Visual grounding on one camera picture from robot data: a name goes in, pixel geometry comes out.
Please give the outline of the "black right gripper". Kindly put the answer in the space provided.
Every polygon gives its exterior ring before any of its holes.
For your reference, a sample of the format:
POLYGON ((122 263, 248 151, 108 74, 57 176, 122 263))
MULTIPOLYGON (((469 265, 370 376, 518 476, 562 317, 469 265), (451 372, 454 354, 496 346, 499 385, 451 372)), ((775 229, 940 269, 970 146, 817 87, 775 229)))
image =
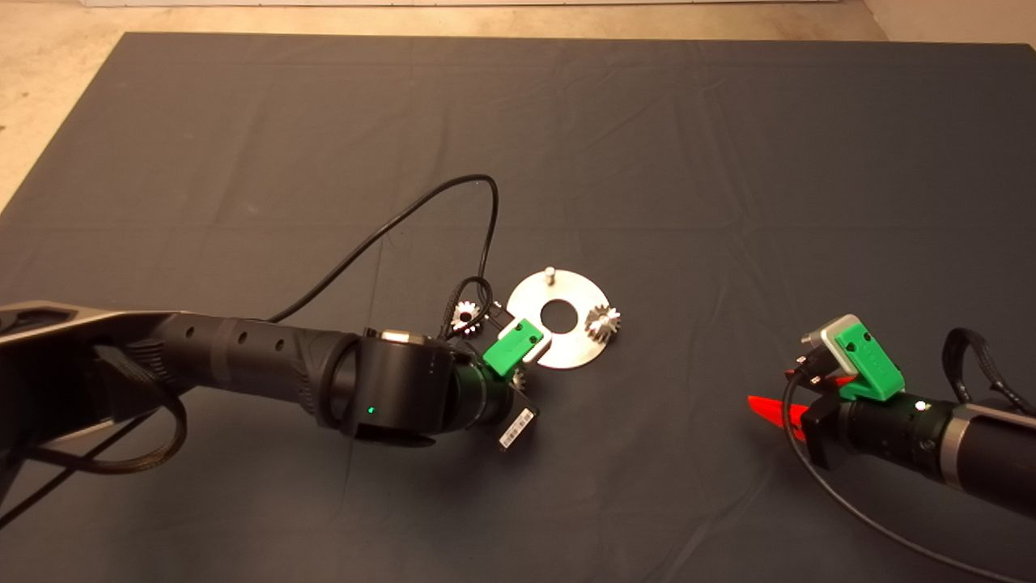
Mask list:
MULTIPOLYGON (((808 377, 792 369, 785 370, 785 377, 804 389, 840 389, 855 380, 840 374, 808 377)), ((785 428, 778 399, 748 395, 746 402, 762 420, 785 428)), ((916 393, 895 393, 884 402, 826 395, 811 406, 792 403, 788 420, 793 439, 805 442, 808 460, 826 471, 839 468, 851 455, 869 455, 959 488, 956 476, 947 474, 943 464, 943 440, 959 407, 957 402, 916 393)))

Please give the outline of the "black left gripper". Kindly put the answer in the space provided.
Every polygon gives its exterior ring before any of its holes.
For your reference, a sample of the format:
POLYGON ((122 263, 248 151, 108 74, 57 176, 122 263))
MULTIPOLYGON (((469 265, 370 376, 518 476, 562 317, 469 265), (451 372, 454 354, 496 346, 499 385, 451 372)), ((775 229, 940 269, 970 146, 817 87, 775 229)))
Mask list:
POLYGON ((503 453, 533 435, 541 416, 514 377, 501 377, 470 353, 452 353, 450 432, 478 432, 503 453))

